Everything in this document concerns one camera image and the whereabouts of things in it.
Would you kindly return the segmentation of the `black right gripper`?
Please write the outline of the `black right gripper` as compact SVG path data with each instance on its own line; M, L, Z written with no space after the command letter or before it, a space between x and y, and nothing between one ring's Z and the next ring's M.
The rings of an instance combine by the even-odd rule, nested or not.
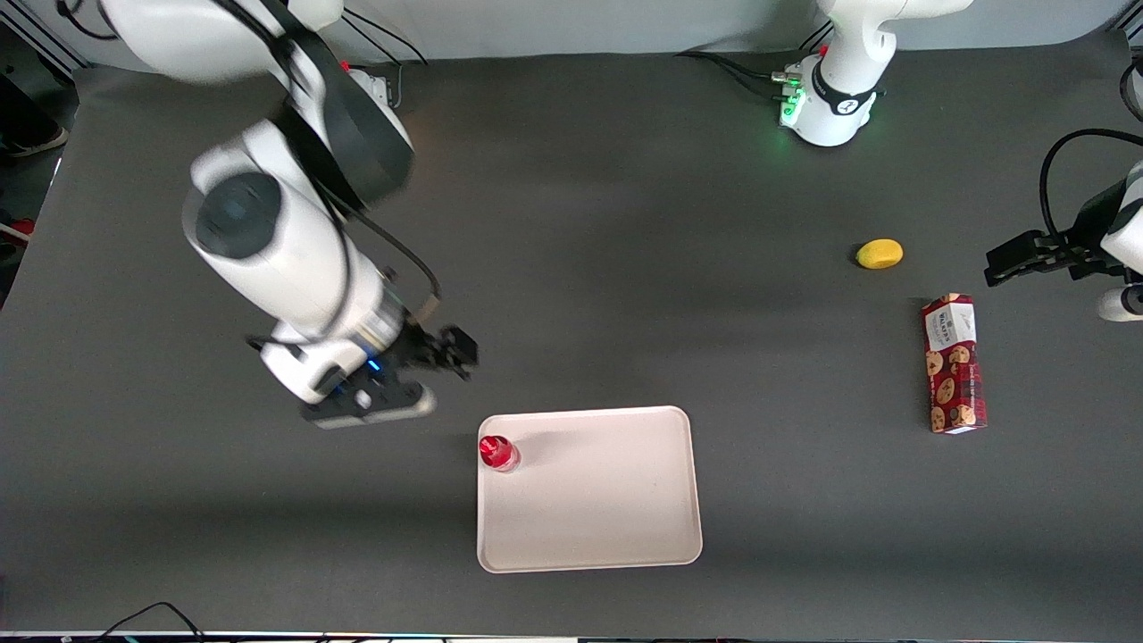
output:
M369 383L379 389L395 387L403 369L451 372L470 381L479 363L478 343L459 327L443 327L441 341L416 322L403 322L395 341L369 357Z

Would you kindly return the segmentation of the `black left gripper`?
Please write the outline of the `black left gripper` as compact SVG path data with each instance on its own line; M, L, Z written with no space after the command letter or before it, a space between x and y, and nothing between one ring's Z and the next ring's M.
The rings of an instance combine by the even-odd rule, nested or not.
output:
M1079 209L1066 238L1054 240L1039 230L1026 230L985 254L984 280L996 288L1030 272L1066 270L1071 280L1093 274L1130 280L1130 270L1104 251L1102 239L1112 228L1125 196L1126 183L1117 182L1092 196Z

